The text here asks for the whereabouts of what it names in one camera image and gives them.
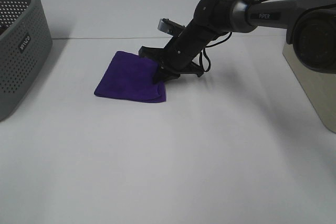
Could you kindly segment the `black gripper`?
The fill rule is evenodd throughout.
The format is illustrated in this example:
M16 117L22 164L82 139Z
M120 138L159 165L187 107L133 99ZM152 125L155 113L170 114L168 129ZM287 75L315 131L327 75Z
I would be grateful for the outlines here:
M190 22L179 36L172 36L164 48L142 46L138 55L158 64L153 84L178 79L182 74L200 77L211 68L205 48L214 38L211 30Z

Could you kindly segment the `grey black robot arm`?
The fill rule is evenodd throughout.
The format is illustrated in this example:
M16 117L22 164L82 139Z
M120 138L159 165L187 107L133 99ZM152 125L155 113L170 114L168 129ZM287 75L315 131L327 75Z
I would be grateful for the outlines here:
M200 0L187 26L168 19L159 29L170 34L163 48L141 47L140 57L157 63L154 82L183 74L201 76L205 49L223 35L249 33L257 27L286 30L286 42L299 61L315 72L335 73L335 0Z

